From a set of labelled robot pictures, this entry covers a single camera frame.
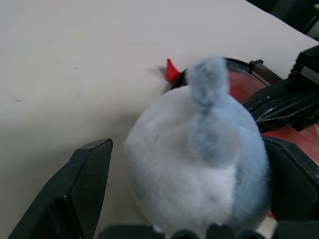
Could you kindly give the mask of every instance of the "white table surface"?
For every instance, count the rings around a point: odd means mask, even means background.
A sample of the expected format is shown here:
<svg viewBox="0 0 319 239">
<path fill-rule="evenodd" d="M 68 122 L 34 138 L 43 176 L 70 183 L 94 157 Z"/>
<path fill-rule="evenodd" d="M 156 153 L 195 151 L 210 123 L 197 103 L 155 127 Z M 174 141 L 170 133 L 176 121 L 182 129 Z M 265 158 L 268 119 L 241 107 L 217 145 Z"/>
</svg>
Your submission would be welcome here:
<svg viewBox="0 0 319 239">
<path fill-rule="evenodd" d="M 98 230 L 144 223 L 122 142 L 165 88 L 161 67 L 215 53 L 287 76 L 316 41 L 244 0 L 2 0 L 0 238 L 85 143 L 114 149 Z"/>
</svg>

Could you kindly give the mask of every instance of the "stuffed bird toy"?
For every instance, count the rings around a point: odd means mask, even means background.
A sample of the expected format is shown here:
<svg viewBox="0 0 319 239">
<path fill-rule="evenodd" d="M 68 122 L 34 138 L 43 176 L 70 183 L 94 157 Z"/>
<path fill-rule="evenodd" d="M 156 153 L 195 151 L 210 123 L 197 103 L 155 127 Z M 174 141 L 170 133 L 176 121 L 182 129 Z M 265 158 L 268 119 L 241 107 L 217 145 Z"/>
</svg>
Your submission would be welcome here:
<svg viewBox="0 0 319 239">
<path fill-rule="evenodd" d="M 256 123 L 228 94 L 224 58 L 191 65 L 186 80 L 143 112 L 125 142 L 137 204 L 166 238 L 189 230 L 204 239 L 212 224 L 256 230 L 271 204 Z"/>
</svg>

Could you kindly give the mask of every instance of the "white desk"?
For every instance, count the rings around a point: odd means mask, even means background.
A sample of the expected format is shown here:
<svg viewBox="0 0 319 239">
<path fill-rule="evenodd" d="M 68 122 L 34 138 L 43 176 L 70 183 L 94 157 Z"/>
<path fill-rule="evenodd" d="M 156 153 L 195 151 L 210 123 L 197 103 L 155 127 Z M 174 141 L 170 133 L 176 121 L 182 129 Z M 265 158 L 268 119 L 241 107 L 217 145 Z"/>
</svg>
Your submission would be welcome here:
<svg viewBox="0 0 319 239">
<path fill-rule="evenodd" d="M 282 77 L 316 41 L 244 0 L 2 0 L 0 238 L 85 143 L 112 137 L 98 229 L 145 220 L 132 200 L 122 142 L 179 69 L 214 53 L 263 59 Z"/>
</svg>

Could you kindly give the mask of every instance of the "white fluffy body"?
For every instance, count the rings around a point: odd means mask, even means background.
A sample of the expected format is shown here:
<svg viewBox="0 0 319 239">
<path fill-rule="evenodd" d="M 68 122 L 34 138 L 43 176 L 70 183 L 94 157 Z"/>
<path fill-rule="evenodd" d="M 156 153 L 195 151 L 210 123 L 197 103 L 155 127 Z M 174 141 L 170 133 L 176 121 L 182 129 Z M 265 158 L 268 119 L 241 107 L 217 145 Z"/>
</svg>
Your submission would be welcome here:
<svg viewBox="0 0 319 239">
<path fill-rule="evenodd" d="M 137 203 L 169 238 L 211 224 L 256 229 L 270 207 L 265 147 L 250 114 L 228 95 L 225 62 L 190 66 L 132 128 L 125 149 Z"/>
</svg>

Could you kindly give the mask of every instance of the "plush toy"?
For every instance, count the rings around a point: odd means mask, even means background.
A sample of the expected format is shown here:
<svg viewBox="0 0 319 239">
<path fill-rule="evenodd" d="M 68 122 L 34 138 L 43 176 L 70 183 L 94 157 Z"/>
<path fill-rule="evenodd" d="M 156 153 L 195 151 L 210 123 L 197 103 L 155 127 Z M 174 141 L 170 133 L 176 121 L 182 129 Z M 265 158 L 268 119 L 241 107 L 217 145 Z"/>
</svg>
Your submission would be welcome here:
<svg viewBox="0 0 319 239">
<path fill-rule="evenodd" d="M 137 204 L 167 238 L 204 239 L 211 224 L 256 230 L 269 212 L 264 143 L 227 76 L 222 57 L 190 66 L 189 85 L 149 106 L 125 142 Z"/>
</svg>

